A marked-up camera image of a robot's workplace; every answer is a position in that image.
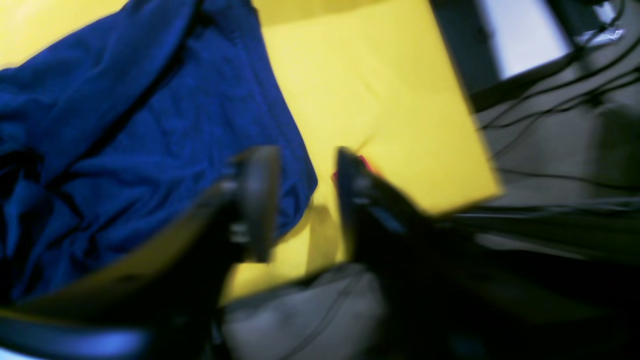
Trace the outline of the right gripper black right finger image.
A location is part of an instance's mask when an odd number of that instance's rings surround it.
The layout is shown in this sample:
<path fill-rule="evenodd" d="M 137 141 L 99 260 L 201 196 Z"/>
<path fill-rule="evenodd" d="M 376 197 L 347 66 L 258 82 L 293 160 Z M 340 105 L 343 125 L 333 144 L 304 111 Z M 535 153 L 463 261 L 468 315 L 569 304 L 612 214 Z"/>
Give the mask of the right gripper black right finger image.
<path fill-rule="evenodd" d="M 354 160 L 338 149 L 342 231 L 381 281 L 400 358 L 639 358 L 638 196 L 436 218 Z"/>

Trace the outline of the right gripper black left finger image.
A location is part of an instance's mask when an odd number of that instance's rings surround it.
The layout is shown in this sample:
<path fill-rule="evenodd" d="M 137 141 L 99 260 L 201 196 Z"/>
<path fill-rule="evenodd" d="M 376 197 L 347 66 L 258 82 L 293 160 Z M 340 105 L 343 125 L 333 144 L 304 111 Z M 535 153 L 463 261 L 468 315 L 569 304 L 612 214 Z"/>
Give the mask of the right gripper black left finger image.
<path fill-rule="evenodd" d="M 3 360 L 198 359 L 226 276 L 275 243 L 281 151 L 257 146 L 188 211 L 113 264 L 1 310 Z"/>

